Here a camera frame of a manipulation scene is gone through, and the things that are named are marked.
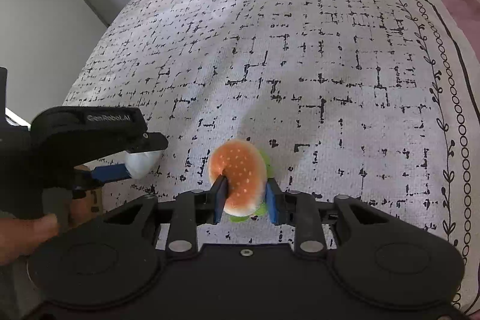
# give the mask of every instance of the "finger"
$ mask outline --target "finger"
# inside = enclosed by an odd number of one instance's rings
[[[58,235],[57,216],[37,220],[0,219],[0,265],[30,255],[41,243]]]

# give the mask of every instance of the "bedsheet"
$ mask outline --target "bedsheet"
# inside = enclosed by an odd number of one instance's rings
[[[138,106],[169,138],[145,178],[105,186],[107,209],[206,189],[213,149],[247,139],[282,189],[349,194],[456,246],[466,276],[454,305],[474,311],[479,73],[440,0],[132,0],[65,104]],[[293,241],[265,216],[224,216],[198,235]]]

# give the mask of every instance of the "white wall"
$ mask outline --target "white wall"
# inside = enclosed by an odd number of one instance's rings
[[[105,30],[83,0],[0,0],[7,107],[31,122],[61,105]]]

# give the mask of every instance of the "hamburger bun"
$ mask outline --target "hamburger bun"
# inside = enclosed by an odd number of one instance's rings
[[[218,147],[208,160],[208,176],[213,184],[226,176],[229,193],[224,211],[244,217],[254,213],[265,198],[267,170],[260,152],[248,141],[232,139]]]

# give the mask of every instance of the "metal screw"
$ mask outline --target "metal screw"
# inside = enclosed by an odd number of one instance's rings
[[[169,244],[169,248],[173,252],[185,252],[190,250],[191,247],[192,247],[191,242],[186,240],[175,240]]]
[[[300,244],[300,248],[305,252],[319,252],[323,250],[323,244],[316,240],[306,240]]]
[[[240,250],[240,255],[242,256],[252,256],[254,252],[252,250],[249,250],[248,248],[244,248],[243,250]]]

